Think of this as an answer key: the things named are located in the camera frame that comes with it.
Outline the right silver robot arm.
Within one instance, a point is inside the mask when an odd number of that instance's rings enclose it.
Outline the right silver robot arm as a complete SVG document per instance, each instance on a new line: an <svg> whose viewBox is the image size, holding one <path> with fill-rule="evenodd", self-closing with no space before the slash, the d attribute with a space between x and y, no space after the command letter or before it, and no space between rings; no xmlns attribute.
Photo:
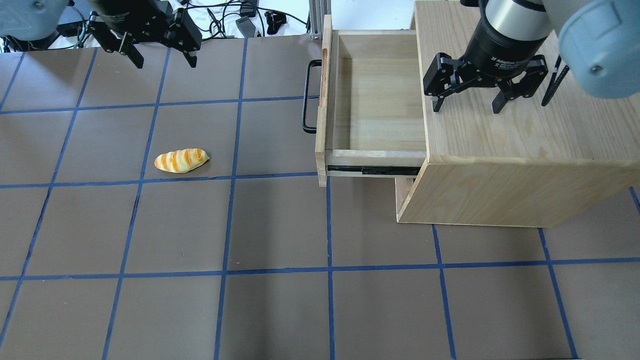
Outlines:
<svg viewBox="0 0 640 360"><path fill-rule="evenodd" d="M530 98L546 76L546 106L567 73L586 94L606 100L635 96L639 85L637 0L462 0L480 18L464 54L439 52L423 76L423 93L438 112L450 95L498 88L494 114Z"/></svg>

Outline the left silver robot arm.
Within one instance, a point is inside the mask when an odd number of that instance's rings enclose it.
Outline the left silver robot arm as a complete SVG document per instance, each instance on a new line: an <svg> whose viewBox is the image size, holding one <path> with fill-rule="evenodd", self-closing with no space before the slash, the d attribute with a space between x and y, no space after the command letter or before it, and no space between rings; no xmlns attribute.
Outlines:
<svg viewBox="0 0 640 360"><path fill-rule="evenodd" d="M159 43L180 51L191 68L197 65L202 34L185 7L167 0L89 0L94 14L86 22L107 53L119 53L141 69L144 57L135 47ZM52 34L70 0L3 0L1 36L21 41L40 40Z"/></svg>

